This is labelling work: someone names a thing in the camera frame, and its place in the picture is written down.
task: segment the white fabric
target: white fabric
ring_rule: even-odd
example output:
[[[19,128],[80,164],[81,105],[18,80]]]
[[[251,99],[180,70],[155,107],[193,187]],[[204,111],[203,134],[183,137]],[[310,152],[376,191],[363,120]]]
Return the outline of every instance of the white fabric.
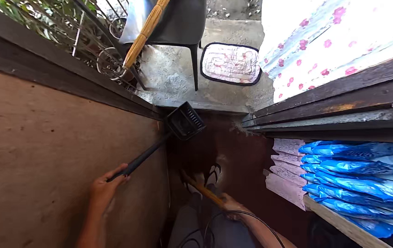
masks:
[[[262,25],[275,103],[393,58],[391,0],[263,0]]]
[[[256,50],[223,44],[208,45],[201,65],[209,77],[244,84],[254,83],[261,69]]]

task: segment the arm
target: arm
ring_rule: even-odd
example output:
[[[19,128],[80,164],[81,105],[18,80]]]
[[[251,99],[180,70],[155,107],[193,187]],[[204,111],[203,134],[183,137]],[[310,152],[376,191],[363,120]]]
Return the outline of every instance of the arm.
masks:
[[[126,183],[130,176],[120,176],[107,183],[115,173],[124,170],[127,164],[121,164],[116,169],[107,172],[95,179],[90,189],[88,214],[77,241],[77,248],[104,248],[105,247],[105,222],[109,206],[120,184]]]
[[[253,214],[250,210],[248,210],[246,207],[244,207],[242,204],[234,200],[230,195],[228,194],[223,194],[223,198],[225,198],[224,202],[224,207],[228,210],[240,210],[240,211],[246,211],[251,214]],[[230,215],[231,218],[236,219],[236,220],[241,220],[254,234],[254,236],[259,240],[261,245],[264,248],[280,248],[281,244],[275,237],[275,235],[258,219],[251,217],[246,214],[233,214]],[[286,239],[284,236],[281,234],[278,234],[276,231],[275,233],[279,237],[279,239],[282,241],[284,244],[285,248],[296,248],[295,245],[293,245],[288,239]]]

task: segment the plywood panel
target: plywood panel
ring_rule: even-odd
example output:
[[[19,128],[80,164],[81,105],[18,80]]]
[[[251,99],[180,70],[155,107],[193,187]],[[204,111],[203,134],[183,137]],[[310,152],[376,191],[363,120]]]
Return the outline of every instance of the plywood panel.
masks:
[[[0,247],[73,247],[94,178],[161,136],[158,121],[0,74]],[[163,149],[119,189],[108,247],[155,245],[168,207]]]

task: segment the doormat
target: doormat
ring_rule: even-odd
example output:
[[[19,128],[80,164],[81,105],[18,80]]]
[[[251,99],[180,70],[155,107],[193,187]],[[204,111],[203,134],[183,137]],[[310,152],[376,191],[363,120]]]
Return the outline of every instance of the doormat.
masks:
[[[258,49],[248,45],[212,42],[204,47],[199,69],[206,79],[250,86],[261,78]]]

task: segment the pants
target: pants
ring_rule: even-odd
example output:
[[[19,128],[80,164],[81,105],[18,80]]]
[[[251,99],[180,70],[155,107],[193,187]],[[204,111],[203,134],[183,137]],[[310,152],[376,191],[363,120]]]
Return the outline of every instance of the pants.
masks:
[[[217,189],[213,184],[210,184],[207,187],[213,193],[217,193]],[[198,224],[198,213],[201,209],[201,204],[201,195],[193,193],[188,204],[178,211],[168,248],[203,248],[204,230],[201,232]],[[211,216],[214,217],[219,213],[221,213],[221,210],[212,204]],[[215,245],[211,243],[211,247],[254,248],[254,243],[250,237],[247,227],[240,221],[227,219],[225,214],[221,214],[212,219],[209,228],[215,237]],[[206,240],[212,240],[212,235],[209,230],[206,234]]]

